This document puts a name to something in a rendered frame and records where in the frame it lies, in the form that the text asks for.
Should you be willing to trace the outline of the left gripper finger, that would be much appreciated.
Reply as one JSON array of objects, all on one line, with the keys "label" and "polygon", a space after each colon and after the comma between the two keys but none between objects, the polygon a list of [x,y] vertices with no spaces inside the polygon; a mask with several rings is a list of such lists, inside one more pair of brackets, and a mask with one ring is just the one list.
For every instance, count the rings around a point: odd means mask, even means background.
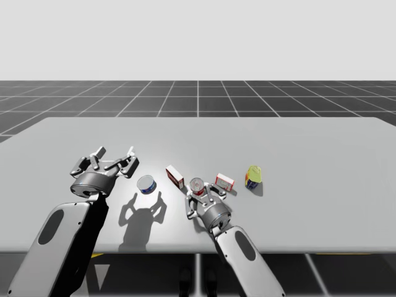
[{"label": "left gripper finger", "polygon": [[123,176],[131,178],[139,165],[134,146],[130,147],[126,156],[115,161],[106,161],[104,170],[109,176]]},{"label": "left gripper finger", "polygon": [[99,161],[105,153],[106,149],[101,146],[97,151],[91,153],[88,157],[79,158],[77,163],[73,166],[70,175],[76,178],[82,173],[85,173],[89,168],[92,168],[93,170],[98,170]]}]

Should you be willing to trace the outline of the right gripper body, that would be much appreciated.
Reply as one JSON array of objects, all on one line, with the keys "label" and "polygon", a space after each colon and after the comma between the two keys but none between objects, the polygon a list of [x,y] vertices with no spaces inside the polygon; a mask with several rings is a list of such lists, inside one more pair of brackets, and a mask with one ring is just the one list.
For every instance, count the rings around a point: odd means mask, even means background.
[{"label": "right gripper body", "polygon": [[220,230],[224,229],[231,218],[230,210],[222,202],[199,204],[197,206],[197,214],[209,233],[215,227]]}]

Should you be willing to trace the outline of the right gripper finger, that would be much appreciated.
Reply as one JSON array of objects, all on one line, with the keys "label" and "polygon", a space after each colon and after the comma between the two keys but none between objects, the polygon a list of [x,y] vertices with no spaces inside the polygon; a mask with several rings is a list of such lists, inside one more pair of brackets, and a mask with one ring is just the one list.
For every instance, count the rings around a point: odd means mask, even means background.
[{"label": "right gripper finger", "polygon": [[226,191],[216,184],[204,183],[203,201],[206,205],[222,203],[226,199]]},{"label": "right gripper finger", "polygon": [[201,189],[187,189],[186,193],[186,215],[189,220],[193,218],[202,218],[205,206],[205,187]]}]

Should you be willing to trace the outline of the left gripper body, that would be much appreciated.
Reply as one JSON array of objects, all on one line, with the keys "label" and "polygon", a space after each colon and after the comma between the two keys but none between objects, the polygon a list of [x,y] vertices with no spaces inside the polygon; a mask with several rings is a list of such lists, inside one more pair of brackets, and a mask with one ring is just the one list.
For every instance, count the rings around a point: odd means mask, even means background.
[{"label": "left gripper body", "polygon": [[109,196],[120,172],[118,165],[110,165],[110,161],[99,161],[97,169],[94,165],[89,165],[85,170],[75,166],[70,172],[75,178],[70,186],[71,192],[86,199],[99,193]]}]

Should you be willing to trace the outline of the red and white can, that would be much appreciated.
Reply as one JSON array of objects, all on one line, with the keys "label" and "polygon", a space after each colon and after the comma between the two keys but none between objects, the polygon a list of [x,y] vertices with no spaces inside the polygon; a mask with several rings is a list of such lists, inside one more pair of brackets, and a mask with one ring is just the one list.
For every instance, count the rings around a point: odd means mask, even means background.
[{"label": "red and white can", "polygon": [[201,178],[193,178],[189,183],[190,195],[194,197],[201,197],[205,191],[205,184]]}]

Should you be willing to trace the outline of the blue flat can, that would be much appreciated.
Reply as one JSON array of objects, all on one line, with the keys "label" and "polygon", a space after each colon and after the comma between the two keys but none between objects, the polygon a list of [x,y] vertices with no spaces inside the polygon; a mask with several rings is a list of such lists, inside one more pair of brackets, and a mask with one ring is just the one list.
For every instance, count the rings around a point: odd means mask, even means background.
[{"label": "blue flat can", "polygon": [[143,194],[150,194],[156,188],[156,182],[151,175],[145,175],[137,181],[137,187]]}]

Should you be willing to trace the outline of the green and blue rectangular can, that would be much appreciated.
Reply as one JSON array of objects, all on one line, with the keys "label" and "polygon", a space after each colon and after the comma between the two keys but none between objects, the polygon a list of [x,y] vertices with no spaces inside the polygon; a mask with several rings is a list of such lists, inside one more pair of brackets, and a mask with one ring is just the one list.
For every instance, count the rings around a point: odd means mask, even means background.
[{"label": "green and blue rectangular can", "polygon": [[261,182],[261,168],[257,165],[251,165],[245,175],[245,187],[255,189]]}]

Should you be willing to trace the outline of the red and white carton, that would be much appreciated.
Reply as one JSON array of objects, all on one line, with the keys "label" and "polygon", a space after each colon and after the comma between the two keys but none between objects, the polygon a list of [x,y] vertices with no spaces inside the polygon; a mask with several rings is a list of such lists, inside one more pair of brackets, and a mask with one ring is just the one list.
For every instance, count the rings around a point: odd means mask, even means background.
[{"label": "red and white carton", "polygon": [[215,179],[215,184],[218,187],[230,192],[233,189],[235,181],[224,174],[218,173]]}]

